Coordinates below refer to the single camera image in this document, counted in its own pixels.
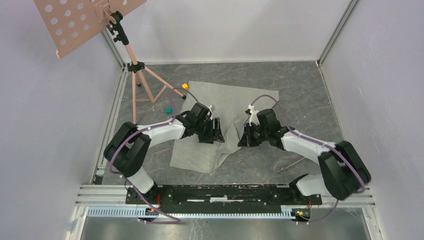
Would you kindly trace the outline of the teal cube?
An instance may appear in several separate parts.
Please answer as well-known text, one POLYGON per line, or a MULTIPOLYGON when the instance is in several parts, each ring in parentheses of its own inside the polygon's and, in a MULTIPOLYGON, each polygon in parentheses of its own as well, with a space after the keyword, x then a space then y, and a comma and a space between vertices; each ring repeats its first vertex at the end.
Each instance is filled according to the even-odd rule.
POLYGON ((165 113, 166 113, 167 115, 172 115, 172 114, 173 114, 173 109, 172 109, 171 107, 167 107, 167 108, 165 109, 165 113))

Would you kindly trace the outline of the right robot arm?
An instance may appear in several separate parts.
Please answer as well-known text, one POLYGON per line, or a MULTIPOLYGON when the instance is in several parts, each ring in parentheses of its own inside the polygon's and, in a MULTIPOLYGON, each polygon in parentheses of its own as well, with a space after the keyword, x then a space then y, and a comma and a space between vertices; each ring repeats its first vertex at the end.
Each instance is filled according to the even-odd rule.
POLYGON ((261 111, 253 106, 245 111, 249 116, 244 125, 239 147, 257 147, 263 142, 283 151, 296 153, 316 163, 319 174, 304 174, 289 186, 289 199, 302 204, 309 196, 330 194, 342 201, 365 191, 372 180, 354 146, 346 141, 327 142, 303 134, 290 126, 282 126, 273 109, 261 111))

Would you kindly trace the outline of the silver spoon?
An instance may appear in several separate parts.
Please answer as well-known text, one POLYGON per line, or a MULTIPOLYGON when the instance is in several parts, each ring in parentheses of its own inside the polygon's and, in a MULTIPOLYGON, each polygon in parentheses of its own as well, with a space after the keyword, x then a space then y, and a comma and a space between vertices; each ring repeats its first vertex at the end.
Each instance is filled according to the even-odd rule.
POLYGON ((301 158, 301 159, 298 159, 298 160, 296 160, 296 161, 294 161, 293 163, 290 163, 289 165, 287 165, 287 166, 284 166, 284 167, 282 167, 281 169, 280 169, 280 171, 278 171, 277 173, 278 174, 282 174, 282 173, 285 173, 285 172, 287 172, 289 169, 291 169, 292 167, 294 167, 295 165, 297 165, 298 163, 300 163, 302 160, 304 160, 305 159, 305 157, 303 157, 303 158, 301 158))

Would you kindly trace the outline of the pink music stand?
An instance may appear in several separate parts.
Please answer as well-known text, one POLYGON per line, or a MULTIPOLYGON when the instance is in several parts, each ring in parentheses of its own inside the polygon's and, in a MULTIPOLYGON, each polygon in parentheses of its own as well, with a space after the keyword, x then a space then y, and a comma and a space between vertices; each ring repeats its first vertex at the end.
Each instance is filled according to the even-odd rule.
POLYGON ((143 86, 147 98, 154 103, 170 89, 181 98, 186 96, 138 61, 122 26, 124 16, 145 3, 143 0, 36 0, 42 20, 56 46, 56 56, 64 58, 97 34, 108 31, 113 42, 124 46, 130 62, 124 68, 132 77, 132 121, 137 121, 136 87, 143 86))

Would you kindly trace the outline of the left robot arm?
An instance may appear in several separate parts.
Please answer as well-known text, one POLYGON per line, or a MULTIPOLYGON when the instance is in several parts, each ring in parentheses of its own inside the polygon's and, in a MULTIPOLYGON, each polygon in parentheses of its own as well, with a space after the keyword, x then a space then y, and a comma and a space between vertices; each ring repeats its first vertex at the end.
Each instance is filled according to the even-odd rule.
POLYGON ((219 118, 212 117, 210 107, 199 102, 191 110, 160 123, 136 125, 125 122, 105 147, 103 157, 109 161, 112 173, 122 175, 138 190, 139 199, 151 204, 157 198, 156 183, 143 169, 149 148, 193 135, 205 144, 225 141, 219 118))

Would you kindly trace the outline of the yellow cube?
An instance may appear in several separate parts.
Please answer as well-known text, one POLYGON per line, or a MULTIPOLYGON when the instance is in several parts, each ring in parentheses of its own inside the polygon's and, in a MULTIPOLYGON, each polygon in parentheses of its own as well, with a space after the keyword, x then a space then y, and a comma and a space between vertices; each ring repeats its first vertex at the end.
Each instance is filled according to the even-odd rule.
POLYGON ((182 87, 184 90, 188 90, 188 89, 189 89, 189 85, 188 85, 187 83, 182 84, 182 85, 181 85, 181 87, 182 87))

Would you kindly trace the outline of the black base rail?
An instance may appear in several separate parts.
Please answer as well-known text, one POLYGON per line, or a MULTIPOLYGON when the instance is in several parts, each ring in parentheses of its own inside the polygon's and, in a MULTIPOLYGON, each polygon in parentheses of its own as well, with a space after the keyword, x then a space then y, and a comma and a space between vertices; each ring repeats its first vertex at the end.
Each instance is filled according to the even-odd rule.
POLYGON ((274 214, 281 206, 323 203, 287 184, 157 185, 143 197, 168 214, 274 214))

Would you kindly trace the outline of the grey cloth napkin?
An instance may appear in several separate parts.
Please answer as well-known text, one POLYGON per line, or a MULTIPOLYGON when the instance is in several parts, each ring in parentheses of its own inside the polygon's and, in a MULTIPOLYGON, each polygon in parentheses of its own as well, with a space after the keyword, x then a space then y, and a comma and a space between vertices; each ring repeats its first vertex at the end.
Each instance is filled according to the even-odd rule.
POLYGON ((271 109, 279 99, 277 90, 231 86, 201 81, 190 81, 189 91, 181 111, 191 110, 196 102, 213 105, 213 117, 220 119, 224 142, 200 143, 197 135, 175 140, 170 166, 179 169, 211 173, 226 158, 239 150, 238 142, 243 135, 244 124, 249 116, 245 113, 250 104, 258 111, 271 109))

